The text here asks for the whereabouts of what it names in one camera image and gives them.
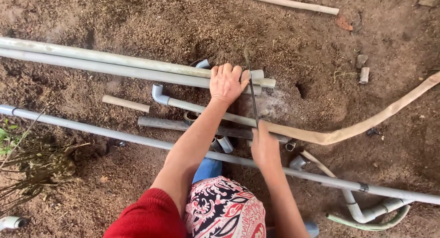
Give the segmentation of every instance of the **person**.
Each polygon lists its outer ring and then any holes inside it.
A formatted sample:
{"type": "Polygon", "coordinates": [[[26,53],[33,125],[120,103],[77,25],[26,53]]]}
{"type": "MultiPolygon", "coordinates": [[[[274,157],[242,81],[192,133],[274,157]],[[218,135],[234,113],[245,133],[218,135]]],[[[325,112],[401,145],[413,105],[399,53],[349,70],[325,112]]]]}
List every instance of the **person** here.
{"type": "MultiPolygon", "coordinates": [[[[211,100],[169,151],[150,189],[127,207],[104,238],[266,237],[263,204],[221,176],[221,162],[204,158],[228,107],[249,83],[231,64],[211,70],[211,100]]],[[[253,129],[252,157],[267,184],[277,237],[309,237],[283,172],[278,140],[264,121],[253,129]]]]}

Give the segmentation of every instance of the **hand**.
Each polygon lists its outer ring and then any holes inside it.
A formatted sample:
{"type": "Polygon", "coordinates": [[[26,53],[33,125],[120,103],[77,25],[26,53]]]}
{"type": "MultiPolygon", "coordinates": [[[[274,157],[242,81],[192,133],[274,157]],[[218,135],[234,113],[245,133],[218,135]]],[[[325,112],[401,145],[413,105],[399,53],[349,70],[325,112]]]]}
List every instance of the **hand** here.
{"type": "Polygon", "coordinates": [[[260,120],[258,129],[253,128],[252,132],[252,157],[263,176],[265,173],[282,169],[278,139],[269,134],[265,122],[260,120]]]}
{"type": "Polygon", "coordinates": [[[211,69],[211,81],[209,82],[212,99],[219,99],[230,106],[248,85],[248,72],[242,72],[240,66],[235,66],[232,69],[231,64],[214,66],[211,69]]]}

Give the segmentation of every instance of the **patterned fabric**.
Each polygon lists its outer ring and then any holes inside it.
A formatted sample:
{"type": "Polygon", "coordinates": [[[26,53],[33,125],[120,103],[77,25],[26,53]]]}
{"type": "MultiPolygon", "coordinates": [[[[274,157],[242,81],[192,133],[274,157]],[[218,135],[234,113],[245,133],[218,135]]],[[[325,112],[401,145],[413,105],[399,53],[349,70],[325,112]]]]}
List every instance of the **patterned fabric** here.
{"type": "Polygon", "coordinates": [[[261,201],[223,176],[194,183],[185,211],[189,237],[266,237],[266,211],[261,201]]]}

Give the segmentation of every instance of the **red sweater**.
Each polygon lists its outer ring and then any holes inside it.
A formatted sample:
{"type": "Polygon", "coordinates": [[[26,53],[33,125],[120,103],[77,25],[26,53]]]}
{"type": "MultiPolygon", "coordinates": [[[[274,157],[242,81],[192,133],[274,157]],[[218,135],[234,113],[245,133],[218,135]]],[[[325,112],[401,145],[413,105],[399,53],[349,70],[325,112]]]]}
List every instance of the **red sweater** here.
{"type": "Polygon", "coordinates": [[[104,233],[104,238],[184,238],[186,233],[171,197],[163,190],[153,188],[124,209],[104,233]]]}

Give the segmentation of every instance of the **soil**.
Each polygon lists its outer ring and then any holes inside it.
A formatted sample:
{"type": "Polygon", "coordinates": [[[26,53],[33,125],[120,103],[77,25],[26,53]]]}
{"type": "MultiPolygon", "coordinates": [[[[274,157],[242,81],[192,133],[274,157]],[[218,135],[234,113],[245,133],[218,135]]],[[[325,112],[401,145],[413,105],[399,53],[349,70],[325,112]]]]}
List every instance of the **soil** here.
{"type": "MultiPolygon", "coordinates": [[[[335,16],[254,0],[0,0],[0,35],[190,65],[207,58],[212,65],[244,65],[277,80],[257,98],[264,119],[306,130],[328,132],[378,113],[414,89],[439,66],[440,8],[418,0],[296,0],[341,9],[354,26],[338,27],[335,16]],[[368,55],[367,84],[359,84],[356,57],[368,55]],[[337,66],[346,74],[333,78],[337,66]]],[[[151,105],[148,116],[183,120],[183,110],[155,103],[152,82],[59,66],[0,59],[0,103],[164,141],[182,132],[145,128],[146,115],[104,104],[104,94],[151,105]]],[[[164,84],[167,95],[206,105],[209,92],[164,84]]],[[[299,142],[341,179],[440,194],[440,86],[435,86],[377,126],[381,135],[360,134],[337,144],[299,142]]],[[[252,117],[249,96],[230,112],[252,117]]],[[[28,120],[12,118],[22,126],[28,120]]],[[[236,126],[225,122],[224,125],[236,126]]],[[[167,151],[127,144],[111,147],[107,138],[46,126],[60,143],[93,142],[95,151],[78,167],[75,181],[49,190],[9,214],[30,224],[4,230],[3,237],[100,237],[130,203],[149,188],[167,151]]],[[[294,153],[282,149],[285,165],[294,153]]],[[[245,141],[233,152],[251,158],[245,141]]],[[[305,170],[321,173],[312,165],[305,170]]],[[[223,175],[248,187],[267,209],[269,194],[257,169],[224,164],[223,175]]],[[[334,223],[325,213],[347,215],[339,190],[289,177],[304,218],[316,221],[320,237],[438,237],[437,205],[412,204],[397,226],[379,232],[334,223]]],[[[382,197],[356,193],[362,208],[382,197]]],[[[394,213],[381,218],[390,218],[394,213]]]]}

